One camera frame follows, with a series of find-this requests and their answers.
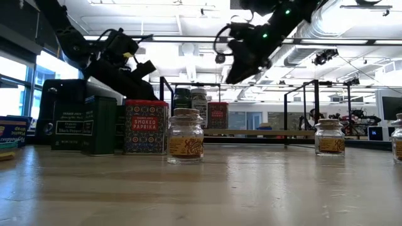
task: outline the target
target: black pole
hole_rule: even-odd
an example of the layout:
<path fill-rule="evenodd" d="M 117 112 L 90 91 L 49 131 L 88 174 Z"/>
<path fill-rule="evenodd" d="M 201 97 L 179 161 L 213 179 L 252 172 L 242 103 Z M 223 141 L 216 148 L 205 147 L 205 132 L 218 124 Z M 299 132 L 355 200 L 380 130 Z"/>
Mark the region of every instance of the black pole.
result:
<path fill-rule="evenodd" d="M 306 104 L 306 87 L 303 86 L 303 110 L 304 110 L 304 130 L 307 130 L 307 104 Z"/>
<path fill-rule="evenodd" d="M 350 99 L 350 85 L 347 85 L 347 110 L 349 112 L 349 129 L 352 131 L 352 103 Z"/>
<path fill-rule="evenodd" d="M 283 101 L 283 129 L 288 130 L 288 94 L 285 94 L 285 98 Z M 284 145 L 288 145 L 288 136 L 285 136 L 285 140 L 283 142 Z"/>
<path fill-rule="evenodd" d="M 164 88 L 164 80 L 165 78 L 163 76 L 159 77 L 159 99 L 164 101 L 165 100 L 165 88 Z"/>
<path fill-rule="evenodd" d="M 314 80 L 314 104 L 315 104 L 315 122 L 314 125 L 318 124 L 320 118 L 320 86 L 318 80 Z"/>

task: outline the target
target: wooden table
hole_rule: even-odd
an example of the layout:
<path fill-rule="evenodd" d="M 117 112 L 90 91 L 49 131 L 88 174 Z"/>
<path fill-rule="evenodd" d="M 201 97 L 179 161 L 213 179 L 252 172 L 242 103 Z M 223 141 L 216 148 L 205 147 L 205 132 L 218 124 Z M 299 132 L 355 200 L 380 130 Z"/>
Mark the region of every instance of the wooden table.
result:
<path fill-rule="evenodd" d="M 391 153 L 205 146 L 205 163 L 27 147 L 0 162 L 0 225 L 402 225 Z"/>

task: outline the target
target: ceiling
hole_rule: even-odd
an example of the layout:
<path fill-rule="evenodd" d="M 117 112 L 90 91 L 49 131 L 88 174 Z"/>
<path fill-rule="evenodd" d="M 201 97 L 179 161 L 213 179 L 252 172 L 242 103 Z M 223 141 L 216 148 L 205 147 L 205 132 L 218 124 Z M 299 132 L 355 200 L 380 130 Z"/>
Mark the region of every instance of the ceiling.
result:
<path fill-rule="evenodd" d="M 249 11 L 230 10 L 229 0 L 58 0 L 67 6 L 68 15 L 74 26 L 84 35 L 100 35 L 109 28 L 122 27 L 129 35 L 171 35 L 171 36 L 215 36 L 231 20 L 233 15 L 250 18 Z M 344 9 L 340 5 L 356 5 L 354 0 L 329 0 L 314 24 L 330 38 L 379 38 L 400 39 L 402 36 L 402 1 L 383 0 L 379 5 L 390 5 L 388 16 L 384 10 Z M 255 15 L 254 24 L 263 24 L 269 16 Z M 301 24 L 293 33 L 296 38 L 304 37 Z M 210 43 L 142 43 L 145 54 L 140 60 L 151 60 L 157 73 L 149 76 L 151 82 L 165 76 L 169 82 L 218 82 L 227 75 L 232 58 L 227 57 L 224 64 L 215 63 L 215 53 Z M 303 82 L 320 79 L 342 82 L 353 76 L 360 76 L 364 85 L 400 85 L 402 82 L 378 82 L 356 73 L 358 68 L 372 78 L 379 76 L 384 65 L 402 58 L 402 47 L 338 46 L 339 55 L 325 65 L 315 66 L 317 49 L 295 67 L 285 67 L 283 61 L 297 46 L 288 46 L 278 51 L 273 58 L 274 67 L 263 73 L 261 78 L 249 78 L 243 84 L 286 84 L 299 85 Z M 220 51 L 230 51 L 223 44 Z M 286 89 L 278 87 L 225 87 L 221 97 L 234 100 L 271 100 L 283 98 Z M 339 94 L 343 89 L 328 92 L 326 96 Z M 211 89 L 209 95 L 218 99 L 218 93 Z"/>

